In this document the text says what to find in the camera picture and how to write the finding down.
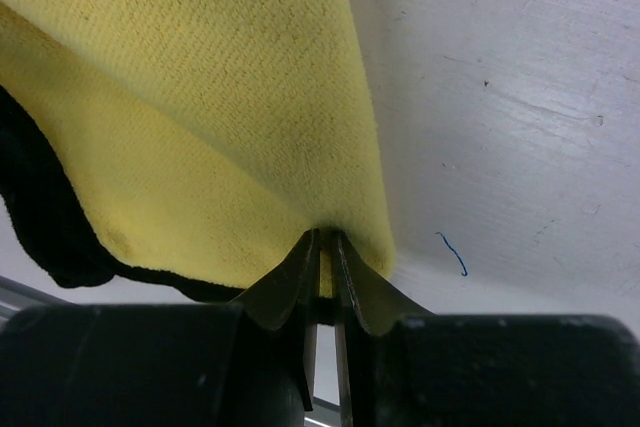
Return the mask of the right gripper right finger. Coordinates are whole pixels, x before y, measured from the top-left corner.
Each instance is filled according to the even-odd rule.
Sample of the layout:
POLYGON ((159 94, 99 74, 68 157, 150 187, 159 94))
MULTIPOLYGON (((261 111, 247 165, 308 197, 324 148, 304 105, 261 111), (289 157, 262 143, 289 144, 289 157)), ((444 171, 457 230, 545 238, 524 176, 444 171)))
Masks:
POLYGON ((331 237, 346 426, 635 426, 639 343, 599 315, 436 315, 331 237))

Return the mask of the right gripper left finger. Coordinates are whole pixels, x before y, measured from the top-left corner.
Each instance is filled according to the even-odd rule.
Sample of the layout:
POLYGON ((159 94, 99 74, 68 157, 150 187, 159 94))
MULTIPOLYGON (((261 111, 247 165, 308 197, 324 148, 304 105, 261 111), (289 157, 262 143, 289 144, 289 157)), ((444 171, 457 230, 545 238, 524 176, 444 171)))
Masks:
POLYGON ((235 299, 59 304, 1 332, 5 426, 300 426, 313 404, 320 234, 235 299))

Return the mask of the yellow towel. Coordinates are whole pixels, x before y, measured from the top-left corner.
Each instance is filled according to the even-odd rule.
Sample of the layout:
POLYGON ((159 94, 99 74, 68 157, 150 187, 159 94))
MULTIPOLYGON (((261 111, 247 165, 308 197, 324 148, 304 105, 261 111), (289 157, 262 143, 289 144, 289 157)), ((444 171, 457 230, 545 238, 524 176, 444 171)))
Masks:
POLYGON ((227 299, 313 229, 389 277, 349 0, 1 0, 1 196, 64 288, 227 299))

